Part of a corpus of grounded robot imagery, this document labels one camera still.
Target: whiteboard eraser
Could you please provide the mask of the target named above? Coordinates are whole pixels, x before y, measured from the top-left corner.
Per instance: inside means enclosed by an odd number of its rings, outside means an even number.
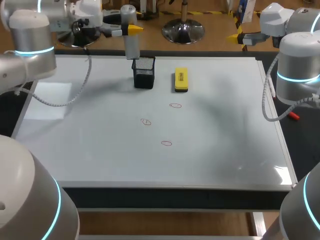
[[[178,93],[188,92],[188,69],[186,67],[175,69],[174,90]]]

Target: pen holder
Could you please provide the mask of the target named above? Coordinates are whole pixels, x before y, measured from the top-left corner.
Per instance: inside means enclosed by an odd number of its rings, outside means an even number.
[[[132,63],[134,87],[152,89],[155,82],[155,57],[140,57]]]

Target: metal base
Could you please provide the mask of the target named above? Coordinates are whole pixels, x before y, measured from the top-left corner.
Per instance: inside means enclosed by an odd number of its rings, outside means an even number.
[[[164,25],[162,34],[170,42],[192,44],[203,38],[205,28],[201,23],[191,19],[187,19],[186,22],[182,22],[181,19],[175,19]]]
[[[79,32],[61,31],[57,33],[58,41],[67,47],[83,48],[93,44],[101,36],[96,28],[82,28]]]

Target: red circle drawing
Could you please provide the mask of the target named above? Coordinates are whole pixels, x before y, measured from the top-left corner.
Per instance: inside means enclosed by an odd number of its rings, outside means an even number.
[[[148,119],[141,118],[141,122],[146,126],[151,125],[151,122]]]
[[[161,144],[164,145],[164,146],[170,147],[172,145],[172,142],[170,142],[170,141],[162,141]]]
[[[173,108],[175,108],[175,109],[179,109],[179,108],[182,107],[182,105],[179,104],[179,103],[171,103],[171,104],[170,104],[170,107],[173,107]]]

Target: glossy white surface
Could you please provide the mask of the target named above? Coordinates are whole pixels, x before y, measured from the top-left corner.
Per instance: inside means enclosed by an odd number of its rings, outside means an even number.
[[[56,75],[39,82],[37,94],[55,103],[65,102],[66,93],[71,99],[86,59],[57,56]],[[280,124],[262,115],[264,73],[255,59],[158,57],[152,90],[133,87],[131,65],[93,56],[86,89],[73,105],[57,110],[31,100],[16,139],[62,187],[277,190],[291,184]],[[186,93],[174,92],[177,67],[188,68]],[[38,91],[48,83],[68,89]]]

